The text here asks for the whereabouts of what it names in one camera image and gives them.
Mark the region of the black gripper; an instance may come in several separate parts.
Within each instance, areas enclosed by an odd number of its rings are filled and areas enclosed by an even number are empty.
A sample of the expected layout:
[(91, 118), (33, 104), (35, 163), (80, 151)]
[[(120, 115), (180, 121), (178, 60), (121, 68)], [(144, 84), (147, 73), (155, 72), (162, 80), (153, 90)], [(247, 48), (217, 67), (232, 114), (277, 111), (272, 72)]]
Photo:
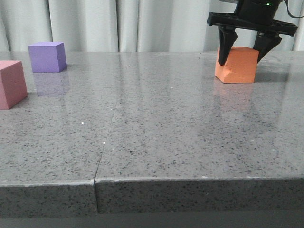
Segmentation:
[(253, 46), (259, 52), (257, 62), (282, 40), (280, 34), (294, 36), (298, 26), (275, 20), (280, 0), (238, 0), (233, 13), (210, 12), (207, 24), (218, 26), (218, 63), (223, 66), (238, 35), (236, 29), (258, 31)]

